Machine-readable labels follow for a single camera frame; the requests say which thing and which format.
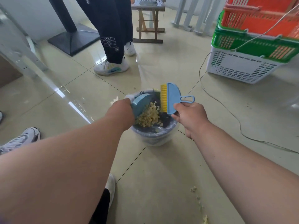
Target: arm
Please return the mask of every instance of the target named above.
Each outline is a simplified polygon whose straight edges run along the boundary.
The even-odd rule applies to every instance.
[[[120,100],[92,124],[0,156],[1,219],[88,223],[120,137],[133,123],[130,100]]]
[[[175,104],[218,183],[248,224],[297,223],[299,177],[243,146],[210,123],[202,105]]]

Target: stacked baskets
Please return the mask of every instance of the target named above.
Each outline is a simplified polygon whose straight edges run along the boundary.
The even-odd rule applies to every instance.
[[[219,15],[207,71],[256,83],[299,53],[299,0],[227,0]]]

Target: electrical cable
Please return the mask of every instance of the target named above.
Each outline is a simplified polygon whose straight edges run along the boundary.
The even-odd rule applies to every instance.
[[[242,45],[240,45],[239,47],[237,47],[237,48],[235,48],[235,49],[229,49],[229,50],[227,50],[227,51],[237,51],[237,49],[239,49],[240,47],[242,47],[242,46],[244,46],[245,44],[247,44],[247,43],[249,43],[249,42],[251,42],[252,40],[254,40],[254,39],[256,39],[256,38],[258,38],[258,37],[261,37],[261,36],[263,36],[263,35],[265,35],[266,33],[268,33],[270,30],[272,30],[280,21],[282,21],[285,17],[286,17],[286,15],[288,15],[291,11],[293,11],[295,8],[297,8],[299,6],[299,4],[297,4],[295,7],[293,7],[290,11],[288,11],[279,21],[277,21],[269,30],[267,30],[265,33],[263,33],[263,34],[261,34],[261,35],[259,35],[259,36],[257,36],[257,37],[254,37],[253,39],[250,39],[250,40],[248,40],[247,42],[245,42],[244,44],[242,44]],[[262,141],[262,140],[257,140],[257,139],[253,139],[253,138],[250,138],[250,137],[248,137],[248,136],[246,136],[245,134],[243,134],[243,132],[242,132],[242,128],[241,128],[241,121],[233,114],[233,113],[231,113],[230,112],[230,110],[221,102],[221,101],[219,101],[217,98],[215,98],[215,97],[213,97],[211,94],[209,94],[208,92],[207,92],[207,90],[205,89],[205,87],[204,87],[204,85],[202,84],[202,77],[207,73],[207,71],[203,74],[203,76],[202,77],[200,77],[200,70],[201,70],[201,68],[202,68],[202,66],[204,65],[204,62],[206,61],[206,59],[207,59],[207,57],[211,54],[211,53],[213,53],[213,52],[210,52],[210,53],[208,53],[207,54],[207,56],[205,57],[205,59],[204,59],[204,61],[203,61],[203,63],[202,63],[202,65],[200,66],[200,69],[199,69],[199,81],[197,82],[197,83],[199,83],[200,82],[200,84],[201,84],[201,87],[202,87],[202,89],[204,90],[204,92],[209,96],[209,97],[211,97],[211,98],[213,98],[214,100],[216,100],[216,101],[218,101],[233,117],[235,117],[235,119],[239,122],[239,129],[240,129],[240,133],[241,133],[241,135],[243,135],[245,138],[247,138],[247,139],[250,139],[250,140],[252,140],[252,141],[256,141],[256,142],[260,142],[260,143],[265,143],[265,144],[268,144],[268,145],[271,145],[271,146],[273,146],[273,147],[276,147],[276,148],[278,148],[278,149],[281,149],[281,150],[284,150],[284,151],[287,151],[287,152],[292,152],[292,153],[297,153],[297,154],[299,154],[299,152],[297,152],[297,151],[294,151],[294,150],[291,150],[291,149],[289,149],[289,148],[285,148],[285,147],[282,147],[282,146],[279,146],[279,145],[277,145],[277,144],[274,144],[274,143],[271,143],[271,142],[267,142],[267,141]]]

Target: trash bin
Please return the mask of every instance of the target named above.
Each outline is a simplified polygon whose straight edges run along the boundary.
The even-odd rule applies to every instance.
[[[136,98],[144,93],[152,94],[152,102],[156,101],[156,105],[161,106],[159,90],[149,89],[132,94],[131,96]],[[131,127],[131,129],[136,133],[137,137],[149,146],[161,146],[165,144],[172,138],[173,134],[178,129],[178,122],[175,121],[170,115],[167,113],[159,113],[159,116],[163,126],[155,124],[152,127],[142,127],[135,124]]]

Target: yellow brush bristles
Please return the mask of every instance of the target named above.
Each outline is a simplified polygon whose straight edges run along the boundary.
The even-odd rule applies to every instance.
[[[161,85],[161,112],[167,112],[167,84]]]

